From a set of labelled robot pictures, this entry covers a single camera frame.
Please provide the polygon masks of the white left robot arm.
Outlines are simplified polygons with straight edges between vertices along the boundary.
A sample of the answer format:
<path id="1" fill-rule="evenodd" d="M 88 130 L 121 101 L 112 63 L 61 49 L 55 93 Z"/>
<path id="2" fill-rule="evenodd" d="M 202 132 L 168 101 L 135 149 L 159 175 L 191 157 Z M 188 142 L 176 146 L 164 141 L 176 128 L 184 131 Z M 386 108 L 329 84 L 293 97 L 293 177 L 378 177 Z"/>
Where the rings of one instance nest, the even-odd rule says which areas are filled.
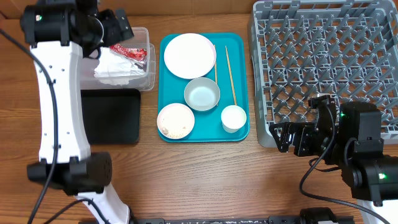
<path id="1" fill-rule="evenodd" d="M 81 106 L 83 60 L 133 37 L 122 9 L 100 11 L 97 1 L 38 1 L 20 19 L 39 84 L 39 160 L 30 181 L 84 203 L 98 223 L 132 223 L 134 216 L 111 184 L 107 152 L 92 153 Z"/>

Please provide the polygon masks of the red snack wrapper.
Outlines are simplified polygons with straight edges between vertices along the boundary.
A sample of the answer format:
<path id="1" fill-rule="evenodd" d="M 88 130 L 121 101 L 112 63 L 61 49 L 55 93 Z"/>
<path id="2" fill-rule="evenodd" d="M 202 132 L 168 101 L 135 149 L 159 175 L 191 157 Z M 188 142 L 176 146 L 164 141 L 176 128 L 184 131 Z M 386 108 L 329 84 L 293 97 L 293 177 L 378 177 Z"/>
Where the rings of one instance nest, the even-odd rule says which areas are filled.
<path id="1" fill-rule="evenodd" d="M 147 50 L 146 49 L 134 49 L 123 47 L 121 44 L 112 45 L 110 47 L 114 53 L 126 57 L 132 60 L 134 63 L 146 64 L 147 62 Z"/>

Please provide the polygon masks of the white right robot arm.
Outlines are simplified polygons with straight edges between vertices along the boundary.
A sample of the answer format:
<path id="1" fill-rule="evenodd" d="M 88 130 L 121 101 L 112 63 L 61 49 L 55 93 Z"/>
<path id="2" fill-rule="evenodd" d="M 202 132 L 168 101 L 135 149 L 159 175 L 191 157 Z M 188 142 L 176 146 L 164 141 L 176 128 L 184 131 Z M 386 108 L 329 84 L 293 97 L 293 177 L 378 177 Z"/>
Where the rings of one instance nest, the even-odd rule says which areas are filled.
<path id="1" fill-rule="evenodd" d="M 336 106 L 331 95 L 308 101 L 318 113 L 312 123 L 272 124 L 269 131 L 280 152 L 294 146 L 294 154 L 310 156 L 309 170 L 300 183 L 301 194 L 360 210 L 365 223 L 397 223 L 397 158 L 383 153 L 381 111 L 376 105 L 350 101 Z M 323 161 L 327 172 L 338 170 L 356 203 L 311 194 L 304 182 Z"/>

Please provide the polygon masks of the grey bowl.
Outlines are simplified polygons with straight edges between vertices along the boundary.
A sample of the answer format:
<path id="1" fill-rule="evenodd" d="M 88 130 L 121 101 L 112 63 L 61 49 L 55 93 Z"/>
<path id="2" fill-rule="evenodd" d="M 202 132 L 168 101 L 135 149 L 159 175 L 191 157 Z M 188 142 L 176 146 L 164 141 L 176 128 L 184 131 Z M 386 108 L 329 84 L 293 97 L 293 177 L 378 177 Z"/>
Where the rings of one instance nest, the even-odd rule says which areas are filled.
<path id="1" fill-rule="evenodd" d="M 186 104 L 195 111 L 208 111 L 214 108 L 221 96 L 219 86 L 206 77 L 191 80 L 184 89 Z"/>

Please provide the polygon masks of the small white rice plate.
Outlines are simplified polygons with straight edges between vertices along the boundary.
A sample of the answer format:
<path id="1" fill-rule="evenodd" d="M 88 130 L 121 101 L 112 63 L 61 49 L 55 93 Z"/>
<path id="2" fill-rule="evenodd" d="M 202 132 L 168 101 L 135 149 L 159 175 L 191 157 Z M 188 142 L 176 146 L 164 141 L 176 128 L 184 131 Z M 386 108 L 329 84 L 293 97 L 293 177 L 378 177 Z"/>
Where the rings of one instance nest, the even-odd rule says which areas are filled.
<path id="1" fill-rule="evenodd" d="M 192 110 L 181 103 L 171 103 L 162 108 L 157 116 L 157 127 L 161 135 L 169 139 L 187 137 L 195 125 Z"/>

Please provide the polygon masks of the white cup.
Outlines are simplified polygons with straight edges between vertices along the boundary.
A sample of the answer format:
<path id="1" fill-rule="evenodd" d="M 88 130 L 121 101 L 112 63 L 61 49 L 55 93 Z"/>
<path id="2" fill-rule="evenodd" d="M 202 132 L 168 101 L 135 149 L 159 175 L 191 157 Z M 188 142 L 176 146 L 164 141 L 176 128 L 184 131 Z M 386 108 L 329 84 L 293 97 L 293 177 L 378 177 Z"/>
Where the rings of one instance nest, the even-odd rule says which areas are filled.
<path id="1" fill-rule="evenodd" d="M 235 133 L 241 129 L 247 121 L 246 112 L 236 105 L 229 105 L 221 112 L 221 122 L 227 133 Z"/>

